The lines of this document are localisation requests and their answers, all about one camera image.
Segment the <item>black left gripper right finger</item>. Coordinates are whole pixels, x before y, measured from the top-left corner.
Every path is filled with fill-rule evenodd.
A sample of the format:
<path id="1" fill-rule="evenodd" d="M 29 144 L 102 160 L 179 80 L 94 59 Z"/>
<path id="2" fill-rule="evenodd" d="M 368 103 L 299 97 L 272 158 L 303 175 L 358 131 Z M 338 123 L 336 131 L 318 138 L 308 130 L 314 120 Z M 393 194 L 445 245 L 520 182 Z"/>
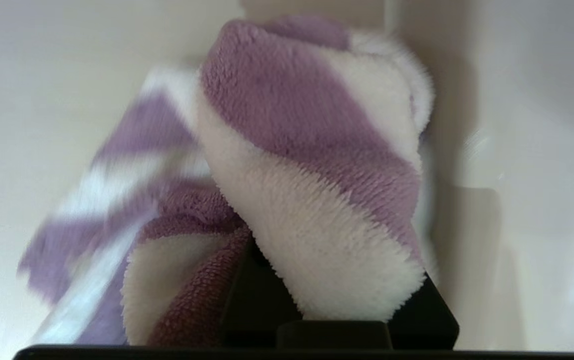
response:
<path id="1" fill-rule="evenodd" d="M 389 321 L 394 350 L 453 350 L 459 334 L 456 317 L 429 276 Z"/>

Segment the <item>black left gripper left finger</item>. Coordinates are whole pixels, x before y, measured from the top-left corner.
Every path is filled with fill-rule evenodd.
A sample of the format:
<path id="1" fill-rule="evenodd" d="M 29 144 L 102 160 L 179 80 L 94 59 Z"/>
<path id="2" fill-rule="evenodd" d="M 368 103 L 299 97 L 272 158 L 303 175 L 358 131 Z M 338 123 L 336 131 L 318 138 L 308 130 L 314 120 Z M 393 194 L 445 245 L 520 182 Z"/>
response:
<path id="1" fill-rule="evenodd" d="M 221 344 L 276 347 L 280 326 L 301 319 L 285 283 L 250 236 L 221 315 Z"/>

